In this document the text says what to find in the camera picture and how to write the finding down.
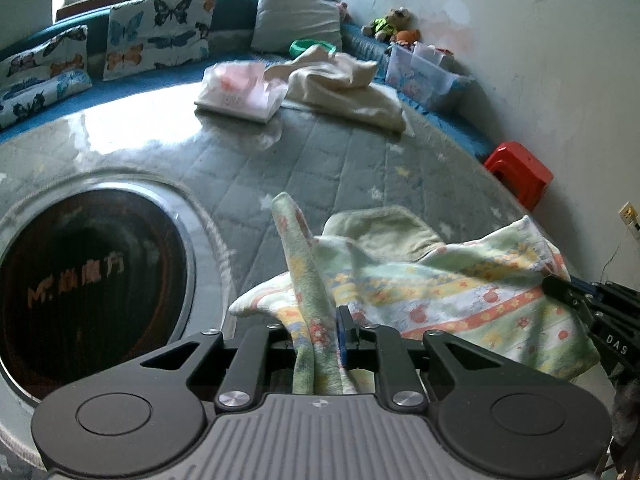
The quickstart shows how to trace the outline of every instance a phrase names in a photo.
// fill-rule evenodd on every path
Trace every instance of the red plastic stool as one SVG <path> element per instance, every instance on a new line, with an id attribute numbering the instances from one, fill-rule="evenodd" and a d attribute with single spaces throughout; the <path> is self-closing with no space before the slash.
<path id="1" fill-rule="evenodd" d="M 538 204 L 554 174 L 519 142 L 503 142 L 484 163 L 529 211 Z"/>

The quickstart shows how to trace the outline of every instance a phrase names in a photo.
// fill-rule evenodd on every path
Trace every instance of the pastel patterned blanket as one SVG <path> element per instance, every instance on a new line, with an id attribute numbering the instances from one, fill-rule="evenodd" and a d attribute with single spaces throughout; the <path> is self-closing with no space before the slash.
<path id="1" fill-rule="evenodd" d="M 439 328 L 558 378 L 599 361 L 578 319 L 546 297 L 568 278 L 562 256 L 525 216 L 481 240 L 447 244 L 401 207 L 343 212 L 314 237 L 289 195 L 272 203 L 289 272 L 238 298 L 236 316 L 277 317 L 297 351 L 294 393 L 353 393 L 337 352 L 335 305 L 357 322 L 420 339 Z"/>

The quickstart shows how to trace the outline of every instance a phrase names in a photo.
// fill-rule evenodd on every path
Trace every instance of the butterfly print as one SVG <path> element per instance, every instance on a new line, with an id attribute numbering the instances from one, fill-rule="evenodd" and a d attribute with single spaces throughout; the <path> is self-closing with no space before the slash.
<path id="1" fill-rule="evenodd" d="M 201 40 L 209 36 L 209 27 L 205 23 L 196 22 L 196 28 L 200 31 Z"/>
<path id="2" fill-rule="evenodd" d="M 204 0 L 204 3 L 202 4 L 202 8 L 207 12 L 211 12 L 215 6 L 216 0 Z"/>
<path id="3" fill-rule="evenodd" d="M 14 115 L 18 119 L 23 119 L 25 117 L 29 117 L 36 112 L 39 112 L 44 108 L 44 96 L 42 92 L 34 95 L 33 101 L 31 103 L 27 103 L 26 106 L 20 103 L 16 103 L 14 105 Z"/>
<path id="4" fill-rule="evenodd" d="M 144 10 L 141 10 L 126 25 L 122 25 L 116 20 L 109 20 L 109 42 L 113 46 L 118 46 L 122 38 L 127 38 L 127 41 L 134 41 L 138 37 L 138 27 L 142 23 L 144 13 Z"/>
<path id="5" fill-rule="evenodd" d="M 65 59 L 62 63 L 51 63 L 49 68 L 51 70 L 51 77 L 55 77 L 63 72 L 68 72 L 69 70 L 84 68 L 84 62 L 82 61 L 82 56 L 80 56 L 80 54 L 76 54 L 71 61 L 67 61 Z"/>
<path id="6" fill-rule="evenodd" d="M 26 89 L 31 88 L 32 86 L 37 85 L 39 83 L 44 83 L 44 79 L 38 79 L 37 77 L 30 77 L 28 79 L 25 79 L 24 81 L 20 81 L 15 85 L 11 85 L 11 88 L 9 89 L 9 91 L 2 96 L 2 99 L 4 100 L 12 99 L 17 95 L 20 95 Z"/>
<path id="7" fill-rule="evenodd" d="M 169 67 L 172 67 L 172 66 L 182 66 L 182 65 L 186 65 L 187 63 L 191 63 L 191 62 L 193 62 L 193 59 L 190 57 L 189 59 L 187 59 L 187 60 L 185 60 L 185 61 L 183 61 L 183 62 L 181 62 L 181 63 L 178 63 L 178 62 L 177 62 L 177 60 L 176 60 L 176 62 L 175 62 L 175 63 L 169 63 L 169 64 L 165 64 L 165 63 L 154 63 L 154 66 L 155 66 L 156 68 L 169 68 Z"/>
<path id="8" fill-rule="evenodd" d="M 38 64 L 33 60 L 33 52 L 24 54 L 24 56 L 16 56 L 11 60 L 9 72 L 6 76 L 11 77 L 13 74 L 17 74 L 18 72 L 22 72 L 23 70 L 28 70 L 30 68 L 35 68 L 37 66 Z"/>
<path id="9" fill-rule="evenodd" d="M 140 52 L 142 52 L 143 47 L 144 45 L 140 43 L 130 47 L 129 50 L 124 50 L 122 52 L 111 52 L 110 54 L 107 54 L 107 70 L 113 70 L 120 63 L 122 63 L 123 68 L 125 63 L 139 65 L 142 61 Z"/>
<path id="10" fill-rule="evenodd" d="M 187 42 L 196 35 L 195 30 L 184 32 L 179 36 L 154 36 L 147 40 L 148 43 L 152 43 L 156 48 L 173 48 L 174 46 L 186 46 Z"/>
<path id="11" fill-rule="evenodd" d="M 47 46 L 44 48 L 42 56 L 47 57 L 49 54 L 51 54 L 56 49 L 56 47 L 60 43 L 62 43 L 62 40 L 64 40 L 65 38 L 69 38 L 70 40 L 73 40 L 73 41 L 86 40 L 86 31 L 87 31 L 86 25 L 82 25 L 81 27 L 70 28 L 69 30 L 66 30 L 65 32 L 63 32 L 62 34 L 59 34 L 51 38 L 49 40 L 49 43 L 47 43 Z"/>
<path id="12" fill-rule="evenodd" d="M 156 16 L 154 18 L 155 27 L 161 27 L 164 22 L 175 18 L 175 21 L 184 25 L 187 22 L 187 9 L 192 0 L 181 0 L 173 9 L 162 0 L 154 0 Z"/>
<path id="13" fill-rule="evenodd" d="M 71 83 L 86 83 L 91 84 L 91 78 L 84 70 L 74 70 L 73 72 L 65 72 L 58 77 L 58 84 L 56 85 L 56 92 L 58 94 L 58 100 L 65 96 L 66 90 Z"/>

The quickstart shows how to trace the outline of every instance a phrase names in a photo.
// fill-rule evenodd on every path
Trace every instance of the pillow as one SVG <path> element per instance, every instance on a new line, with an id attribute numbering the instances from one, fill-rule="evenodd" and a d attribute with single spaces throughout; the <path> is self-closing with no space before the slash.
<path id="1" fill-rule="evenodd" d="M 109 13 L 103 79 L 209 57 L 216 0 L 133 0 Z"/>
<path id="2" fill-rule="evenodd" d="M 0 62 L 0 129 L 65 97 L 91 88 L 86 25 Z"/>
<path id="3" fill-rule="evenodd" d="M 328 41 L 342 50 L 335 2 L 258 0 L 252 50 L 287 54 L 295 40 Z"/>

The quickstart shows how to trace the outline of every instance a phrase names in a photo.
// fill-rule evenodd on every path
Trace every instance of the electrical outlet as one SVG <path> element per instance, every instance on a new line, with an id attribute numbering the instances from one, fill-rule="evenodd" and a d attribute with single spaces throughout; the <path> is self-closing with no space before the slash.
<path id="1" fill-rule="evenodd" d="M 627 202 L 623 205 L 619 213 L 620 218 L 622 218 L 625 225 L 638 223 L 638 212 L 636 211 L 636 208 L 631 205 L 631 202 Z"/>

